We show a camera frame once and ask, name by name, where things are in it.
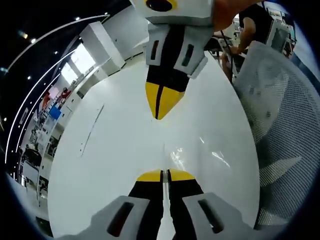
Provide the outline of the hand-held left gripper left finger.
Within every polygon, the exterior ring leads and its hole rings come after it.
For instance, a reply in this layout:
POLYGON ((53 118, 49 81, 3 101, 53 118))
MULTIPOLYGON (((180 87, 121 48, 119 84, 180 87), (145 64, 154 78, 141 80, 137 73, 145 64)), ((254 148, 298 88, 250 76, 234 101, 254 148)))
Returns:
POLYGON ((164 171, 139 176, 128 195, 95 213, 89 227, 61 240, 155 240, 164 215, 164 171))

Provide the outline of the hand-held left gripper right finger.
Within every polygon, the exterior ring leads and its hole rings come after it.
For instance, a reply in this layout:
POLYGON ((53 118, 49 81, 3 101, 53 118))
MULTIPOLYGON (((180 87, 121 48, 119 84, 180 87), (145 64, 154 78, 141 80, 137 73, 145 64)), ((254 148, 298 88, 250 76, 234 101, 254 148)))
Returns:
POLYGON ((179 240, 251 240, 255 231, 241 213, 182 170, 167 170, 170 214, 179 240))

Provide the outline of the person's right hand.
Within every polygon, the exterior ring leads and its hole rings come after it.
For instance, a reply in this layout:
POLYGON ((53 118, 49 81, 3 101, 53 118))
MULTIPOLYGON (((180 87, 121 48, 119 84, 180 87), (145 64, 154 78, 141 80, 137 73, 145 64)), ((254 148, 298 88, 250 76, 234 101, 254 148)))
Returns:
POLYGON ((261 0, 215 0, 212 8, 212 25, 214 32, 226 29, 234 17, 261 0))

